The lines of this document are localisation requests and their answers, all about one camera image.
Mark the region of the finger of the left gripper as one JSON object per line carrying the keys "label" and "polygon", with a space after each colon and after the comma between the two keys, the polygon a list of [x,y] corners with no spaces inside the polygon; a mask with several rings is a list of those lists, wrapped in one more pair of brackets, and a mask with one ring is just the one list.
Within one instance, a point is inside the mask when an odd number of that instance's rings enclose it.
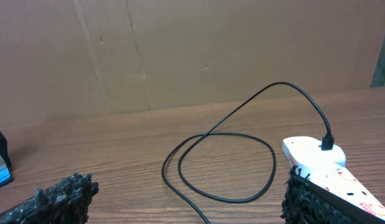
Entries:
{"label": "finger of the left gripper", "polygon": [[7,139],[0,131],[0,166],[3,166],[4,164],[8,169],[12,166],[7,150]]}

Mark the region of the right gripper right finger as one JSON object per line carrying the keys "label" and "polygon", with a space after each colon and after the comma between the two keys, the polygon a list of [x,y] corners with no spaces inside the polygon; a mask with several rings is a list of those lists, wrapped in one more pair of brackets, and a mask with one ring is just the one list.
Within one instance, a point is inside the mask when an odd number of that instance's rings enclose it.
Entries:
{"label": "right gripper right finger", "polygon": [[361,208],[301,176],[293,166],[286,181],[281,218],[286,224],[385,224]]}

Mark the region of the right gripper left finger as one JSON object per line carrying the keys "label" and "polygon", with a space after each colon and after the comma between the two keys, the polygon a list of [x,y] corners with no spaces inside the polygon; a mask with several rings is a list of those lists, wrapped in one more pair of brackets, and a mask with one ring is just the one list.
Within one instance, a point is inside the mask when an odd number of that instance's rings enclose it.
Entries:
{"label": "right gripper left finger", "polygon": [[25,202],[0,213],[0,224],[84,224],[99,191],[92,174],[74,173],[48,189],[36,189]]}

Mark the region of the blue screen smartphone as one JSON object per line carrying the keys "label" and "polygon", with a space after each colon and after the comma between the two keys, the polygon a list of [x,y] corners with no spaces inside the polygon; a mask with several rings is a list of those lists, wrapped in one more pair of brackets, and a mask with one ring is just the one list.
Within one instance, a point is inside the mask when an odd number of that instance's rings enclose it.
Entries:
{"label": "blue screen smartphone", "polygon": [[0,156],[0,188],[13,181],[11,172],[4,159]]}

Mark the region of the white power strip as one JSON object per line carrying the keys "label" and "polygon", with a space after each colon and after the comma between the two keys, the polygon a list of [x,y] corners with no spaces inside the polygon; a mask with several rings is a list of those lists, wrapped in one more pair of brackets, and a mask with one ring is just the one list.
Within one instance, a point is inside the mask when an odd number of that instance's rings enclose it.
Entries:
{"label": "white power strip", "polygon": [[301,176],[364,211],[385,220],[385,207],[346,168],[338,164],[299,167]]}

